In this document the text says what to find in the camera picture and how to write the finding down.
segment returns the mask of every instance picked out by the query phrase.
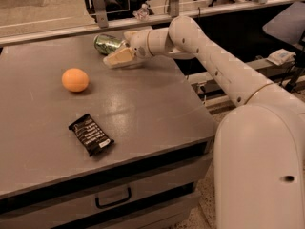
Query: plastic bottle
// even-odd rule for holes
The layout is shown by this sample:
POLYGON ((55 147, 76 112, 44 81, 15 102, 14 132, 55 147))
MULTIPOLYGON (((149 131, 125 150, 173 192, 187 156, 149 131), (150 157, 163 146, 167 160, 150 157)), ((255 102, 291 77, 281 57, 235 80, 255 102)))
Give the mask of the plastic bottle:
POLYGON ((145 21, 149 19, 150 12, 147 4, 142 4, 142 7, 133 14, 138 20, 145 21))

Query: soda can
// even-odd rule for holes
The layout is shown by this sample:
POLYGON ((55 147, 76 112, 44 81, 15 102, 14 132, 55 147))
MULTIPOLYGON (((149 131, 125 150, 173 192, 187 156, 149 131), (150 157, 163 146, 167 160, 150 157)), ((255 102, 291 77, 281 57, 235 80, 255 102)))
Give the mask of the soda can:
POLYGON ((107 34, 99 34, 94 38, 95 48, 104 55, 108 55, 116 51, 119 47, 123 45, 126 45, 125 40, 121 40, 107 34))

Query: drawer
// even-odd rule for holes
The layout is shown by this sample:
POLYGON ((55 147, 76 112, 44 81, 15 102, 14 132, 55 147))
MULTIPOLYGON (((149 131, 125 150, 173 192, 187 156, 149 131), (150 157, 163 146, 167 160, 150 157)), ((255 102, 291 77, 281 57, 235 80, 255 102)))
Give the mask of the drawer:
POLYGON ((136 178, 132 178, 132 182, 124 184, 120 183, 118 180, 116 182, 117 186, 114 186, 111 189, 64 201, 25 215, 18 216, 13 212, 10 212, 6 217, 5 215, 1 216, 0 228, 43 229, 89 217, 113 207, 121 206, 122 204, 137 201, 175 187, 198 181, 205 176, 211 164, 211 160, 211 156, 202 156, 200 158, 177 162, 170 166, 163 167, 162 169, 158 169, 160 173, 152 176, 147 177, 147 174, 143 174, 143 176, 138 175, 136 178), (109 203, 112 204, 122 199, 125 199, 126 201, 115 204, 114 206, 107 206, 99 209, 95 204, 97 199, 100 206, 109 203))
POLYGON ((89 229, 162 229, 170 227, 186 219, 191 209, 197 206, 200 193, 195 191, 186 196, 176 198, 150 209, 139 211, 122 219, 115 219, 89 229))

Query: drawer handle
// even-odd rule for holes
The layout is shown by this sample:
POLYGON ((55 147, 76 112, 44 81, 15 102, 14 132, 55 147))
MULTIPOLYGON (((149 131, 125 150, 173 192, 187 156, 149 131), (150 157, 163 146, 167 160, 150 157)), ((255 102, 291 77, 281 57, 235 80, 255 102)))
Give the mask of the drawer handle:
POLYGON ((123 203, 123 202, 126 202, 128 201, 129 199, 131 199, 132 197, 132 189, 130 187, 127 188, 127 191, 128 191, 128 196, 126 198, 123 198, 121 200, 118 200, 116 202, 111 202, 109 204, 105 204, 105 205, 100 205, 99 204, 99 198, 95 198, 95 205, 97 208, 99 209, 105 209, 107 207, 112 207, 114 205, 117 205, 117 204, 120 204, 120 203, 123 203))

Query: black snack bag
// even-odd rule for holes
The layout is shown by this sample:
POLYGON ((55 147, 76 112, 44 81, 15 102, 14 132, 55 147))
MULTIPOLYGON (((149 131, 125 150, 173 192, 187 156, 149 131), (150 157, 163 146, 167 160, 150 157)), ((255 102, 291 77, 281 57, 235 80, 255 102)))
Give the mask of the black snack bag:
POLYGON ((87 149, 89 156, 100 153, 103 148, 114 143, 103 130, 95 123, 90 114, 85 114, 70 126, 69 130, 74 131, 76 137, 87 149))

